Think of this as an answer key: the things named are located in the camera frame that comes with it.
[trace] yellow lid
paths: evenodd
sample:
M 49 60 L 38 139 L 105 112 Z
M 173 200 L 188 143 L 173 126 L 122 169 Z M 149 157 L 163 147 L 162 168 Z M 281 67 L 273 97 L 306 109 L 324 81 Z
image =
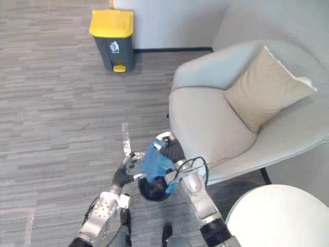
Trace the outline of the yellow lid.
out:
M 127 38 L 134 31 L 134 13 L 117 9 L 93 10 L 89 32 L 103 38 Z

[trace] gray armchair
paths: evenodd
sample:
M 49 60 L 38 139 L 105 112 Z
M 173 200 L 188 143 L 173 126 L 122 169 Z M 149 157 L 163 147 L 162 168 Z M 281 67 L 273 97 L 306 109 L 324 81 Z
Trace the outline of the gray armchair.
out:
M 255 135 L 223 97 L 263 45 L 293 75 L 306 76 L 314 95 L 282 110 Z M 234 45 L 180 66 L 169 100 L 171 130 L 187 158 L 210 164 L 209 184 L 224 181 L 303 153 L 328 141 L 328 71 L 288 43 L 256 40 Z

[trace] trash can label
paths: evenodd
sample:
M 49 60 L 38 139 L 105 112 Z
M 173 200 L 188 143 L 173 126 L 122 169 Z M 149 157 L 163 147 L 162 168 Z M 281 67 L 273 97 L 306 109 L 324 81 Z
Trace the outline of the trash can label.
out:
M 113 41 L 109 47 L 110 47 L 112 53 L 114 53 L 114 54 L 120 53 L 120 48 L 116 41 Z

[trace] blue cloth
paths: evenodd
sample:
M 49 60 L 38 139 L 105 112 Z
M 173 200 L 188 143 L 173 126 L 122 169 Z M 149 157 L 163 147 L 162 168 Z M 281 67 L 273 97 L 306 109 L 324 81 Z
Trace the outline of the blue cloth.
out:
M 140 163 L 139 168 L 141 173 L 148 174 L 148 182 L 152 182 L 156 177 L 165 177 L 168 169 L 175 170 L 172 161 L 164 157 L 158 150 L 156 150 L 153 143 L 158 143 L 162 147 L 166 146 L 165 142 L 158 139 L 154 139 L 149 145 L 149 150 Z
M 174 183 L 174 182 L 171 182 L 170 184 L 168 184 L 168 187 L 166 189 L 166 193 L 171 194 L 175 190 L 177 185 L 178 185 L 178 183 Z

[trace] trash can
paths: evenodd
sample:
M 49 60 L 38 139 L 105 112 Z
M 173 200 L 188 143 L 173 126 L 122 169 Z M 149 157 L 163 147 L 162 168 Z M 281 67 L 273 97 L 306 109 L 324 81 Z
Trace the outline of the trash can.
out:
M 122 73 L 134 69 L 133 30 L 132 11 L 93 10 L 89 32 L 95 38 L 107 70 Z

